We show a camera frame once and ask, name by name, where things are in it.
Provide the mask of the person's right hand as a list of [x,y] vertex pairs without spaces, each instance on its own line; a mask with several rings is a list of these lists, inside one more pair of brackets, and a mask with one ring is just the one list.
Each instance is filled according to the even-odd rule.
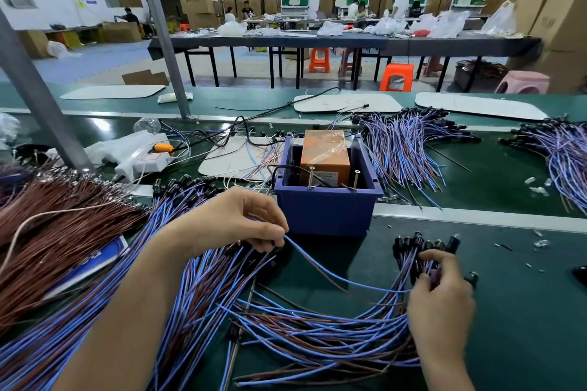
[[423,261],[440,265],[432,313],[407,313],[418,356],[422,353],[463,353],[473,322],[473,288],[461,273],[458,259],[448,252],[430,249],[420,254]]

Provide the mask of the person's left forearm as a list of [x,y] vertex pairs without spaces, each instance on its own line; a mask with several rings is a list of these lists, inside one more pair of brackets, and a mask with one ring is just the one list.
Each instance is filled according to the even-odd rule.
[[146,391],[187,260],[172,224],[150,238],[51,391]]

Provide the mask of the person's right forearm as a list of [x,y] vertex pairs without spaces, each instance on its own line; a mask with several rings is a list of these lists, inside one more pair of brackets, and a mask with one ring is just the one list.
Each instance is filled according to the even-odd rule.
[[421,368],[428,391],[476,391],[463,353],[422,353]]

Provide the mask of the blue plastic bin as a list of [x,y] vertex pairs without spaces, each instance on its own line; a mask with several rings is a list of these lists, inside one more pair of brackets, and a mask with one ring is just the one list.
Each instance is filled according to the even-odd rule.
[[[288,133],[279,165],[272,174],[272,187],[292,233],[362,238],[384,190],[359,136],[346,140],[350,159],[347,185],[338,188],[301,184],[300,160],[304,139]],[[355,170],[361,172],[356,192],[352,187]]]

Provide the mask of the orange box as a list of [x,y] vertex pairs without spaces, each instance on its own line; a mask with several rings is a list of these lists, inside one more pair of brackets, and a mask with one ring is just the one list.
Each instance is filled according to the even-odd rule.
[[351,166],[344,131],[306,130],[300,166],[302,185],[308,185],[310,166],[315,167],[314,187],[338,188],[347,185]]

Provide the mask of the white plastic packaging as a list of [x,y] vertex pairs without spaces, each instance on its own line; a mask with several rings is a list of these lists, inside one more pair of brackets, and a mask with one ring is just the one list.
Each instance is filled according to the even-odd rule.
[[142,131],[114,140],[96,142],[84,148],[84,151],[94,166],[100,166],[104,162],[112,163],[115,165],[116,178],[135,182],[144,175],[163,171],[174,159],[174,156],[167,153],[150,152],[158,142],[171,144],[164,133],[155,135]]

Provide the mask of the blue white paper sheet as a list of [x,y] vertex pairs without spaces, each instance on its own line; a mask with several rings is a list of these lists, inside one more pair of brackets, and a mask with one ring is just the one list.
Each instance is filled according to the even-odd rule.
[[90,255],[88,259],[83,261],[79,266],[65,275],[63,279],[58,281],[40,301],[44,302],[53,299],[61,293],[73,289],[78,283],[81,283],[85,279],[117,261],[127,252],[128,248],[128,242],[122,235],[111,240],[106,246]]

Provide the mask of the small white packet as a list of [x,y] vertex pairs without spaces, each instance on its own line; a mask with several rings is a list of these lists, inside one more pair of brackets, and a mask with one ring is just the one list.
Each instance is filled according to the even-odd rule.
[[[186,96],[187,101],[192,101],[194,98],[192,92],[186,92],[185,96]],[[177,96],[176,96],[175,92],[161,94],[158,96],[157,103],[159,105],[160,104],[177,103]]]

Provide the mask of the orange plastic stool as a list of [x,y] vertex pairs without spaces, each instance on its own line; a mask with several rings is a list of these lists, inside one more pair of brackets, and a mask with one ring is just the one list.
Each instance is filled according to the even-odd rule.
[[409,63],[389,63],[386,65],[379,91],[411,92],[414,65]]
[[330,73],[329,48],[311,48],[308,71],[310,73]]

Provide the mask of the long black table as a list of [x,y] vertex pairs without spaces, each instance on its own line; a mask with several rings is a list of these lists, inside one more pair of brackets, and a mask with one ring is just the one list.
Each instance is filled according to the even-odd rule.
[[170,37],[172,57],[196,47],[267,47],[267,48],[374,48],[382,56],[398,57],[445,57],[443,72],[438,82],[440,91],[444,74],[452,57],[476,57],[478,65],[483,57],[521,57],[534,60],[543,49],[542,40],[535,37],[501,38],[462,32],[456,38],[391,38],[370,33],[343,32],[341,35],[320,36],[308,31],[283,33],[281,35],[243,37],[221,37],[219,34],[181,34]]

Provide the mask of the white plastic bag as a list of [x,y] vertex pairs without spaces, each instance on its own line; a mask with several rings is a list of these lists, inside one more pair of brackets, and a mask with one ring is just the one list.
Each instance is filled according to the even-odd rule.
[[464,30],[466,20],[470,17],[470,12],[448,10],[440,13],[433,18],[431,30],[427,38],[456,38]]
[[341,36],[346,28],[347,26],[344,23],[327,20],[322,23],[319,30],[316,32],[316,35],[319,37]]
[[244,37],[247,31],[246,22],[228,21],[223,25],[220,25],[217,29],[217,33],[220,37],[232,37],[239,38]]
[[65,58],[76,58],[80,56],[78,53],[72,53],[67,46],[58,41],[48,41],[46,51],[50,57],[57,58],[59,60]]
[[409,27],[410,34],[415,37],[427,37],[433,31],[437,19],[433,14],[423,14]]
[[514,35],[517,32],[515,10],[516,4],[514,2],[504,1],[478,33],[500,37]]

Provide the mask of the black crate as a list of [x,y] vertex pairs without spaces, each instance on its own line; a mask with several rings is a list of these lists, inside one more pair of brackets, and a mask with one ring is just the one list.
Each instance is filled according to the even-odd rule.
[[477,59],[457,61],[452,84],[463,92],[466,92],[469,84],[470,92],[494,92],[509,69],[499,62],[481,60],[473,81],[470,82],[476,62]]

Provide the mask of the low brown cardboard box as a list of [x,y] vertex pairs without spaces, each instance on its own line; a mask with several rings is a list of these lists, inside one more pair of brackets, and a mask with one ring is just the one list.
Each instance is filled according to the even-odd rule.
[[103,22],[102,34],[106,43],[140,43],[143,40],[141,29],[136,23]]

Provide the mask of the thick grey metal post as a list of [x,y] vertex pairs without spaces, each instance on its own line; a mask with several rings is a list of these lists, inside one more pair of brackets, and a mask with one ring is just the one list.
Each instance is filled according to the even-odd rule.
[[0,9],[0,67],[48,135],[63,162],[80,172],[95,173],[94,165],[67,123],[47,84],[29,58],[18,34]]

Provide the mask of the wall of large cardboard boxes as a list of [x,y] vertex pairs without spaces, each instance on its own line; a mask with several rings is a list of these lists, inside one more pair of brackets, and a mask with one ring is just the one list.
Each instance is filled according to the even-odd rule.
[[587,0],[489,0],[488,12],[506,1],[515,5],[517,33],[541,40],[537,57],[510,57],[506,68],[545,74],[548,94],[587,90]]

